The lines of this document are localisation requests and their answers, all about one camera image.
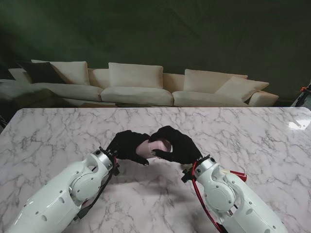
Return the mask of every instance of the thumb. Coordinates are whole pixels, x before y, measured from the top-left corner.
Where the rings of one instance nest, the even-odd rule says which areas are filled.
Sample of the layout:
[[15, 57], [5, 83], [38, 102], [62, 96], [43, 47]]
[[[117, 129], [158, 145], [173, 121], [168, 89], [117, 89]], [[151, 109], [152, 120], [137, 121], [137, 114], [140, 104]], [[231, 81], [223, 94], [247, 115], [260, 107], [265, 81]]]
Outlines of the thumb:
[[155, 155], [156, 157], [165, 159], [167, 161], [172, 162], [173, 161], [173, 154], [171, 152], [166, 152], [162, 150], [152, 150], [152, 155]]
[[143, 158], [143, 157], [140, 157], [140, 156], [137, 155], [137, 154], [131, 156], [130, 160], [132, 160], [132, 161], [134, 161], [134, 162], [136, 162], [136, 163], [145, 165], [145, 166], [148, 166], [148, 165], [149, 165], [148, 160], [146, 160], [146, 159]]

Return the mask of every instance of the red wire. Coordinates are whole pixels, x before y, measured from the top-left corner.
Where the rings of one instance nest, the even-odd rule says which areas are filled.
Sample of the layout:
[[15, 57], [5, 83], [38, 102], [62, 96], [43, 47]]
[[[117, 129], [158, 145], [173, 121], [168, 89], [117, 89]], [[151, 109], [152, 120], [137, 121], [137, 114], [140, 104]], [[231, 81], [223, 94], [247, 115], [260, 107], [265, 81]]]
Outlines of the red wire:
[[[191, 172], [192, 177], [194, 177], [193, 175], [194, 175], [194, 170], [195, 170], [196, 164], [197, 164], [197, 162], [195, 161], [194, 164], [193, 164], [193, 167], [192, 167], [192, 172]], [[195, 179], [194, 179], [194, 178], [192, 179], [192, 184], [193, 184], [195, 193], [196, 193], [196, 195], [197, 195], [197, 197], [198, 197], [198, 199], [199, 199], [199, 201], [200, 201], [200, 203], [201, 203], [201, 205], [202, 205], [202, 207], [203, 207], [205, 213], [207, 214], [209, 220], [214, 224], [214, 226], [216, 227], [216, 229], [217, 229], [220, 233], [223, 233], [223, 231], [220, 229], [218, 223], [213, 219], [213, 217], [212, 217], [212, 216], [210, 215], [210, 213], [208, 212], [208, 210], [207, 210], [207, 208], [206, 208], [206, 206], [205, 206], [205, 204], [204, 204], [204, 202], [203, 202], [203, 200], [202, 200], [202, 197], [201, 197], [200, 191], [199, 191], [199, 189], [198, 189], [198, 186], [196, 186], [196, 183], [195, 183]]]

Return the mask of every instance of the pink object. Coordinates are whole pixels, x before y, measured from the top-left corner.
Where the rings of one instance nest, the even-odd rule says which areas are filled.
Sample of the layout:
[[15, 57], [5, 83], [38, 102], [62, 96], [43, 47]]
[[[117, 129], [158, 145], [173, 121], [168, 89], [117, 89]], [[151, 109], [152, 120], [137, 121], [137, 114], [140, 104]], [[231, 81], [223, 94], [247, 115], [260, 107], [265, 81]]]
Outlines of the pink object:
[[152, 150], [162, 150], [170, 152], [171, 149], [172, 145], [167, 140], [155, 141], [150, 143], [148, 142], [148, 140], [146, 140], [136, 148], [136, 154], [145, 159], [150, 159], [155, 157], [151, 154]]

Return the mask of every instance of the dark pillow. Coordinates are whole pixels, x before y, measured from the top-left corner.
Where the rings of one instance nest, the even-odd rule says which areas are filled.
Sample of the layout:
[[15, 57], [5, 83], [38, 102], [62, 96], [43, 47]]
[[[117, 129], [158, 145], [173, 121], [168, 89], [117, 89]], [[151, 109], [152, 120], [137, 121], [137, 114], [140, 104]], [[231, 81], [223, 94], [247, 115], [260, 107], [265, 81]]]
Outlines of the dark pillow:
[[33, 83], [65, 83], [49, 62], [32, 63], [17, 61], [31, 77]]

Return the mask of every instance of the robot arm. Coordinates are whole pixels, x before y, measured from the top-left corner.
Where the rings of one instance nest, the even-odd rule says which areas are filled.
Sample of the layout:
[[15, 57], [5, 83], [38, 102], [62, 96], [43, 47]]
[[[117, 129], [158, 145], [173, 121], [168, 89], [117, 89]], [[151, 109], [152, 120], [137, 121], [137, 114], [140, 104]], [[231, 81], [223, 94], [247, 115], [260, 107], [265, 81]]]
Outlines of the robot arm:
[[103, 149], [69, 165], [27, 200], [7, 232], [62, 232], [77, 218], [83, 203], [99, 192], [103, 178], [114, 165], [113, 156]]
[[287, 233], [277, 215], [237, 175], [224, 172], [209, 156], [197, 163], [193, 180], [204, 186], [206, 204], [225, 229], [220, 232]]

